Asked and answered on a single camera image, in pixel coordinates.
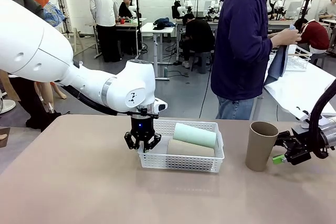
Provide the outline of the person in red jacket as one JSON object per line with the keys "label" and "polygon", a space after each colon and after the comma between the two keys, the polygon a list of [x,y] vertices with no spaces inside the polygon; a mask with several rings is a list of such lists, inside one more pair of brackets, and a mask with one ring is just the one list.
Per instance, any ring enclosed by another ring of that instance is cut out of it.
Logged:
{"label": "person in red jacket", "polygon": [[306,47],[312,54],[323,54],[329,48],[329,36],[326,29],[315,19],[307,21],[299,18],[294,26],[301,34],[300,45]]}

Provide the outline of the dark blue clothing pile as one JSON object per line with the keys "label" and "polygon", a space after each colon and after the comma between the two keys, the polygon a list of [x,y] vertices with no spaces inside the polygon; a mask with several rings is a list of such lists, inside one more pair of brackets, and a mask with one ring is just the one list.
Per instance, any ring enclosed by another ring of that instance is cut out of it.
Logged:
{"label": "dark blue clothing pile", "polygon": [[176,25],[169,20],[168,17],[166,18],[159,18],[154,23],[154,30],[163,30],[164,28],[175,27]]}

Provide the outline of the mint green paper cup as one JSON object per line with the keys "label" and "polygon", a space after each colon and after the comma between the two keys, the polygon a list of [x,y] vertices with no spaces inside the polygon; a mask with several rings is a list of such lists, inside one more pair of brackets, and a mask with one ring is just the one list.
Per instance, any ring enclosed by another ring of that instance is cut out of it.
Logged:
{"label": "mint green paper cup", "polygon": [[203,147],[214,148],[216,133],[182,123],[176,123],[173,139]]}

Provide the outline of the wooden top work desk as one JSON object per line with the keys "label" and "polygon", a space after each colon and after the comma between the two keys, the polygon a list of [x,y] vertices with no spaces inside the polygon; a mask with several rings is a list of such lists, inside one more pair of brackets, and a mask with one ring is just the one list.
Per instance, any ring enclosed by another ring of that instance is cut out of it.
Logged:
{"label": "wooden top work desk", "polygon": [[[141,55],[141,51],[143,49],[143,35],[140,32],[140,28],[142,27],[142,22],[145,21],[146,18],[140,18],[138,21],[136,21],[135,19],[130,19],[130,20],[125,20],[124,24],[121,23],[117,23],[116,27],[120,28],[128,28],[128,31],[131,31],[131,28],[134,29],[135,32],[135,40],[136,40],[136,47],[137,47],[137,53],[136,53],[136,57],[135,59],[139,59],[140,55]],[[93,35],[95,38],[95,48],[96,48],[96,52],[97,54],[93,57],[94,59],[97,59],[98,57],[100,57],[102,55],[101,53],[101,49],[100,49],[100,44],[99,44],[99,39],[97,36],[97,30],[96,30],[96,23],[90,23],[88,26],[93,28]]]}

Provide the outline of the person's right hand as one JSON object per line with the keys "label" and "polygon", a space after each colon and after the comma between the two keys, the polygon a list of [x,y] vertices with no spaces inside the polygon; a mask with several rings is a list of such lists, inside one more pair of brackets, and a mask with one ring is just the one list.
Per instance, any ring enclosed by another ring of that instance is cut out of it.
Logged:
{"label": "person's right hand", "polygon": [[297,29],[284,29],[281,32],[273,33],[268,36],[271,39],[272,46],[296,45],[301,40],[301,34]]}

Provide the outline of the blue denim cloth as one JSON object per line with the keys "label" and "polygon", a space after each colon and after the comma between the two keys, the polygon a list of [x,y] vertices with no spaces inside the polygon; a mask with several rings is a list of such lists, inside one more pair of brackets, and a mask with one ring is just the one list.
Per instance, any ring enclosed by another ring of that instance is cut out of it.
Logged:
{"label": "blue denim cloth", "polygon": [[288,62],[288,50],[289,45],[281,45],[278,47],[269,64],[264,86],[276,82],[280,77],[283,77]]}

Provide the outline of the person in grey top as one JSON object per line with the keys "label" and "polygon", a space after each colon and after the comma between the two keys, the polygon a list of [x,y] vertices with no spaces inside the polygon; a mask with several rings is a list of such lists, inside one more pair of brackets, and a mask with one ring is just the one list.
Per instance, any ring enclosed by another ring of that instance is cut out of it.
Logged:
{"label": "person in grey top", "polygon": [[319,11],[319,19],[334,19],[336,20],[336,0],[330,0],[321,11]]}

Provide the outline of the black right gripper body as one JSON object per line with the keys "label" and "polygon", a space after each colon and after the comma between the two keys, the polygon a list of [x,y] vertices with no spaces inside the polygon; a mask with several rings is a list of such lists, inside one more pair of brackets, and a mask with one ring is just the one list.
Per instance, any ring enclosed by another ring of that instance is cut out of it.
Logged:
{"label": "black right gripper body", "polygon": [[311,159],[311,150],[308,146],[308,133],[309,130],[303,129],[300,126],[291,128],[291,135],[293,139],[287,142],[284,148],[287,150],[286,155],[291,157],[290,164],[299,165]]}

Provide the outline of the large white table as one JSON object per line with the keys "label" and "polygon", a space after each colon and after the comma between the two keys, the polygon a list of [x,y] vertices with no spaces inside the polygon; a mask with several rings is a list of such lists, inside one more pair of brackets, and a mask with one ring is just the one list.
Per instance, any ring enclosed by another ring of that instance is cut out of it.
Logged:
{"label": "large white table", "polygon": [[295,121],[292,112],[311,112],[317,100],[336,79],[336,73],[328,73],[308,63],[305,71],[286,71],[276,82],[264,87],[273,100],[270,112],[276,121]]}

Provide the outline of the white perforated plastic basket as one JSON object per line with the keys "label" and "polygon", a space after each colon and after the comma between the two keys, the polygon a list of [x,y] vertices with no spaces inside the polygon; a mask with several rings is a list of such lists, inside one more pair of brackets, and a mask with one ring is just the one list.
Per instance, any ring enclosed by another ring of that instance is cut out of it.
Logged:
{"label": "white perforated plastic basket", "polygon": [[[176,123],[182,123],[202,130],[208,130],[216,134],[214,157],[171,155],[168,153],[169,140],[172,139]],[[218,124],[215,122],[154,120],[154,129],[161,134],[160,142],[154,149],[143,150],[140,144],[138,154],[143,168],[175,169],[194,172],[218,173],[225,158],[224,143]]]}

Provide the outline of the person in navy hoodie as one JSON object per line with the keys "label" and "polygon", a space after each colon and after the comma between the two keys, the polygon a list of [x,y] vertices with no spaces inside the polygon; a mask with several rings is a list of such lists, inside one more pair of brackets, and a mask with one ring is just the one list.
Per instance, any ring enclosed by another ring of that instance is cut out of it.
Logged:
{"label": "person in navy hoodie", "polygon": [[272,50],[267,0],[221,0],[211,90],[218,98],[217,119],[249,120],[262,94]]}

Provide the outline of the grey plastic stool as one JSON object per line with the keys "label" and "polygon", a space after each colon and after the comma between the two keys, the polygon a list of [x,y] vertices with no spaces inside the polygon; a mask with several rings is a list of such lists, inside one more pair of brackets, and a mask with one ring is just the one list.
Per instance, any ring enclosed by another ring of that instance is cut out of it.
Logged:
{"label": "grey plastic stool", "polygon": [[211,60],[211,55],[211,51],[195,52],[191,63],[191,71],[193,71],[195,67],[198,67],[198,72],[200,74],[205,74],[207,71],[207,60]]}

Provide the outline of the white step stool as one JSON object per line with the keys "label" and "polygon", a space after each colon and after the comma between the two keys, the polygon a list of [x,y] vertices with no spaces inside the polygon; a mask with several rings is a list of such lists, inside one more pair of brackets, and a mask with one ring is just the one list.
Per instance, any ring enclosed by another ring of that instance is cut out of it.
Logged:
{"label": "white step stool", "polygon": [[79,42],[78,32],[77,32],[76,28],[73,28],[72,33],[69,34],[69,41],[70,41],[70,44],[72,46],[72,49],[73,49],[74,53],[76,53],[77,52],[77,44]]}

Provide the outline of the person in dark green coat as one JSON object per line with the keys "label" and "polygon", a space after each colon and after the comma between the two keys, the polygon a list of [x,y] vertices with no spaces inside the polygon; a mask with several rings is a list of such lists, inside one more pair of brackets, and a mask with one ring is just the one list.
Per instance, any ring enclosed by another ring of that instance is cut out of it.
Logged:
{"label": "person in dark green coat", "polygon": [[[12,0],[28,9],[36,16],[44,19],[44,11],[35,0]],[[22,108],[30,115],[26,126],[32,129],[45,130],[47,126],[61,113],[46,112],[35,90],[34,82],[0,70],[0,79],[8,96],[19,102]]]}

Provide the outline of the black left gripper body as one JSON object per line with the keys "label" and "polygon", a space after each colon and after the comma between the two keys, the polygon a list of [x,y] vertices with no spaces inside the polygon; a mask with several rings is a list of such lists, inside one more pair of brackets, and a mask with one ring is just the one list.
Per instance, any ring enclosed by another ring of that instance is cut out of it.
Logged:
{"label": "black left gripper body", "polygon": [[154,133],[153,118],[131,116],[131,134],[133,137],[153,137]]}

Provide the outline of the person in white shirt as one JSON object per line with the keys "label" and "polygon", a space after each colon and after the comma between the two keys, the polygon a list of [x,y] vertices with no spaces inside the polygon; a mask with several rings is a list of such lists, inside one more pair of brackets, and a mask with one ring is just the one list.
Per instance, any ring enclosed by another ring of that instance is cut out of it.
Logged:
{"label": "person in white shirt", "polygon": [[90,0],[90,11],[105,62],[119,62],[121,60],[116,24],[118,22],[117,0]]}

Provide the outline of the seated person in black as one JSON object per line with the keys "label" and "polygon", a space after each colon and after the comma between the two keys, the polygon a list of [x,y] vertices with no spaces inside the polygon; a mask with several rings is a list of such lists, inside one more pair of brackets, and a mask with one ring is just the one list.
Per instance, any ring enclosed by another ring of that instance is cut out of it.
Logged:
{"label": "seated person in black", "polygon": [[187,13],[183,16],[182,21],[185,26],[185,34],[181,44],[184,58],[182,66],[188,69],[191,51],[195,53],[211,52],[214,50],[215,37],[210,25],[204,19],[196,19],[193,14]]}

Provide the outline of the brown paper cup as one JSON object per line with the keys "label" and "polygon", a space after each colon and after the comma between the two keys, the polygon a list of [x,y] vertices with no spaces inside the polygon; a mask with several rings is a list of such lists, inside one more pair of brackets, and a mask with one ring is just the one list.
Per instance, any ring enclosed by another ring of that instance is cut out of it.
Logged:
{"label": "brown paper cup", "polygon": [[250,125],[245,165],[255,171],[266,169],[279,130],[268,122],[253,122]]}
{"label": "brown paper cup", "polygon": [[215,152],[213,148],[195,145],[178,140],[169,140],[167,146],[167,154],[170,155],[185,155],[185,156],[202,156],[214,157]]}

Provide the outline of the black-haired person behind desk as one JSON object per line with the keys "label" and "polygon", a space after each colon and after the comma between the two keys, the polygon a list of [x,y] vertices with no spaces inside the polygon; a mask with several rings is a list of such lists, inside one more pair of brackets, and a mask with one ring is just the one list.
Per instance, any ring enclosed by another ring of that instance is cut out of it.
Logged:
{"label": "black-haired person behind desk", "polygon": [[132,13],[129,7],[132,5],[132,0],[123,0],[119,7],[119,18],[132,18]]}

